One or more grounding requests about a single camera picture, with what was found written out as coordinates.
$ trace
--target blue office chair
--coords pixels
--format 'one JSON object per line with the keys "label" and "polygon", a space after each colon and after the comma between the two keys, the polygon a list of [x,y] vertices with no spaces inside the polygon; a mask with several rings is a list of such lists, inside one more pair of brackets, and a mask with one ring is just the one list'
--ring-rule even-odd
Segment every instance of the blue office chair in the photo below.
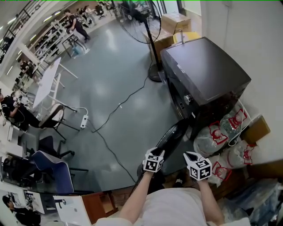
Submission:
{"label": "blue office chair", "polygon": [[74,190],[70,170],[86,171],[86,169],[69,168],[68,164],[62,159],[56,158],[43,151],[35,152],[31,160],[34,161],[39,170],[53,170],[53,177],[56,183],[56,190],[58,194],[71,193],[93,193],[93,191]]}

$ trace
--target ceiling light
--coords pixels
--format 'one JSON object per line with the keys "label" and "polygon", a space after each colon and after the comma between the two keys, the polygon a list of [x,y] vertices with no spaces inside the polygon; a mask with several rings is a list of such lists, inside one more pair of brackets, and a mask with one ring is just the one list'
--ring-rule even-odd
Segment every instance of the ceiling light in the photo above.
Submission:
{"label": "ceiling light", "polygon": [[8,76],[8,74],[9,74],[9,72],[11,71],[12,67],[13,67],[13,66],[11,66],[10,70],[8,71],[7,76]]}
{"label": "ceiling light", "polygon": [[34,36],[32,36],[32,38],[30,39],[30,41],[33,40],[33,39],[35,38],[35,36],[36,36],[36,34],[35,34]]}
{"label": "ceiling light", "polygon": [[14,22],[15,19],[17,19],[17,18],[15,17],[15,18],[11,19],[11,20],[8,22],[8,24]]}
{"label": "ceiling light", "polygon": [[49,20],[52,16],[47,17],[43,22]]}
{"label": "ceiling light", "polygon": [[17,57],[16,61],[18,60],[18,58],[19,58],[21,55],[22,55],[22,54],[19,54],[19,55],[18,55],[18,57]]}

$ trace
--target cardboard box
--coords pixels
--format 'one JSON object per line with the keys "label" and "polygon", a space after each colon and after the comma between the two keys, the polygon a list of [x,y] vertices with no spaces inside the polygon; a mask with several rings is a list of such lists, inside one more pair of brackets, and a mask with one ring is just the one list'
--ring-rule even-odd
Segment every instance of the cardboard box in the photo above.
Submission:
{"label": "cardboard box", "polygon": [[[173,35],[175,32],[179,32],[179,29],[182,29],[184,32],[191,31],[191,20],[180,13],[167,13],[161,17],[160,34],[159,30],[151,30],[159,61],[161,61],[160,51],[174,44]],[[143,34],[146,41],[149,42],[147,32],[144,32]],[[151,44],[149,44],[149,49],[154,59]]]}
{"label": "cardboard box", "polygon": [[183,32],[191,31],[191,20],[180,13],[167,13],[161,17],[161,28],[172,35],[182,29]]}
{"label": "cardboard box", "polygon": [[[154,46],[155,46],[155,49],[156,49],[158,60],[160,62],[161,61],[160,51],[167,48],[167,47],[170,47],[171,45],[173,45],[174,40],[173,40],[172,34],[168,33],[167,31],[165,31],[163,29],[160,30],[160,34],[159,34],[158,38],[156,39],[158,33],[159,33],[158,30],[151,32],[153,40],[155,40]],[[149,43],[149,37],[148,37],[147,33],[144,33],[144,36],[145,36],[146,41]],[[150,49],[152,58],[154,59],[154,53],[153,53],[153,50],[152,50],[152,46],[151,46],[151,44],[148,44],[148,45],[149,45],[149,49]]]}

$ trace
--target black appliance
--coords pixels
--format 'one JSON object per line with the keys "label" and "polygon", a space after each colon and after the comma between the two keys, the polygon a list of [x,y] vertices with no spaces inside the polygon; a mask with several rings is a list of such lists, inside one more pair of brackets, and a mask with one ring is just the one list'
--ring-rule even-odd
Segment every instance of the black appliance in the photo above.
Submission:
{"label": "black appliance", "polygon": [[176,112],[189,120],[190,139],[229,113],[251,81],[206,37],[164,49],[161,58]]}

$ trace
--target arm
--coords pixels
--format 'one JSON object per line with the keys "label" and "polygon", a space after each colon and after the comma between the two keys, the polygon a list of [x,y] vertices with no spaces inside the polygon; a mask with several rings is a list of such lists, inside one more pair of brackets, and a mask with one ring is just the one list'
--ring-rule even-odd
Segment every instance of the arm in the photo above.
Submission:
{"label": "arm", "polygon": [[72,30],[75,29],[75,24],[76,24],[76,19],[73,20],[73,24],[72,24],[72,27],[71,27]]}
{"label": "arm", "polygon": [[152,172],[145,172],[136,190],[133,192],[133,194],[123,206],[119,215],[120,218],[124,218],[132,222],[133,224],[137,221],[145,204],[145,199],[147,196],[149,183],[152,175]]}
{"label": "arm", "polygon": [[13,118],[16,114],[16,112],[18,111],[18,107],[16,107],[12,112],[10,112],[10,117]]}
{"label": "arm", "polygon": [[217,226],[224,224],[224,215],[212,194],[207,180],[198,181],[198,184],[206,221],[212,221]]}

